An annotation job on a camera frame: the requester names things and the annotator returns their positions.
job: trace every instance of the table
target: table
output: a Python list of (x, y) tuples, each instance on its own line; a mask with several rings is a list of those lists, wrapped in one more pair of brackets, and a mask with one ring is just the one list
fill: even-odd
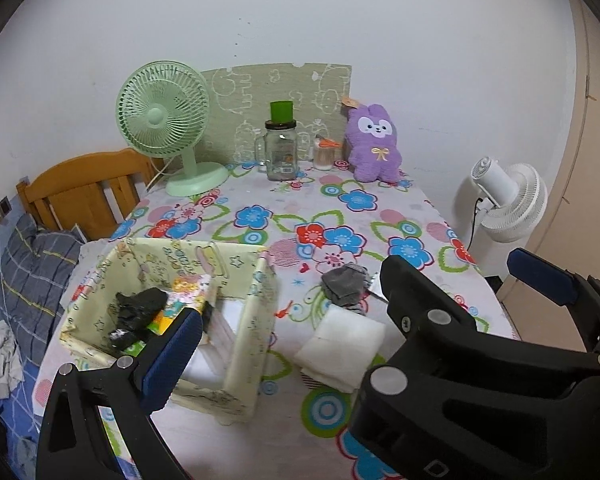
[[(168, 403), (152, 415), (155, 425), (196, 480), (400, 478), (348, 433), (354, 397), (311, 380), (292, 363), (330, 305), (320, 276), (348, 262), (374, 273), (388, 254), (399, 254), (464, 306), (479, 330), (512, 337), (499, 302), (453, 229), (406, 174), (394, 186), (360, 184), (344, 162), (328, 172), (302, 164), (295, 181), (276, 183), (255, 164), (228, 168), (229, 180), (202, 196), (174, 198), (158, 185), (112, 239), (269, 246), (280, 300), (256, 413), (248, 424), (222, 426)], [(383, 362), (404, 338), (378, 298), (366, 297), (360, 309), (389, 325), (375, 361)]]

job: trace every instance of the fan base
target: fan base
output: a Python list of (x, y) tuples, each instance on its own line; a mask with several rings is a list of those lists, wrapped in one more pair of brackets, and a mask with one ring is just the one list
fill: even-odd
[(220, 186), (229, 178), (229, 171), (217, 162), (199, 162), (193, 176), (177, 173), (167, 181), (167, 193), (171, 196), (192, 196)]

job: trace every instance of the purple plush bunny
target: purple plush bunny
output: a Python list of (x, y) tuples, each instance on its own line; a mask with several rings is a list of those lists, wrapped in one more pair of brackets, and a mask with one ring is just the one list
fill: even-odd
[(349, 111), (345, 138), (350, 146), (349, 163), (359, 182), (377, 179), (387, 183), (401, 179), (402, 156), (396, 147), (395, 126), (381, 105), (361, 106)]

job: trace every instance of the green placemat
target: green placemat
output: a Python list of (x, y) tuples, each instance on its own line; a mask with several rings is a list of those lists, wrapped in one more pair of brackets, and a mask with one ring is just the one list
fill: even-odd
[(349, 95), (351, 67), (291, 63), (245, 65), (203, 72), (211, 115), (197, 160), (251, 162), (253, 141), (264, 133), (271, 101), (292, 100), (298, 121), (298, 156), (313, 157), (316, 134), (341, 141), (347, 123), (340, 101)]

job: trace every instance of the door frame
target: door frame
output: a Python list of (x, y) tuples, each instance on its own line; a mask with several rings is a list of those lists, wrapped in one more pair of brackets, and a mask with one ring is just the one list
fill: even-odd
[[(571, 115), (571, 125), (564, 154), (555, 177), (554, 185), (549, 193), (546, 211), (525, 244), (525, 249), (532, 253), (538, 250), (538, 247), (554, 222), (560, 202), (564, 200), (564, 192), (569, 185), (571, 173), (573, 173), (573, 167), (578, 156), (578, 150), (580, 149), (584, 122), (587, 115), (587, 102), (590, 98), (589, 38), (587, 35), (587, 24), (584, 20), (584, 2), (582, 0), (569, 0), (569, 4), (573, 16), (573, 28), (576, 40), (576, 85), (573, 99), (573, 113)], [(517, 281), (513, 276), (507, 276), (496, 294), (498, 300), (504, 302)]]

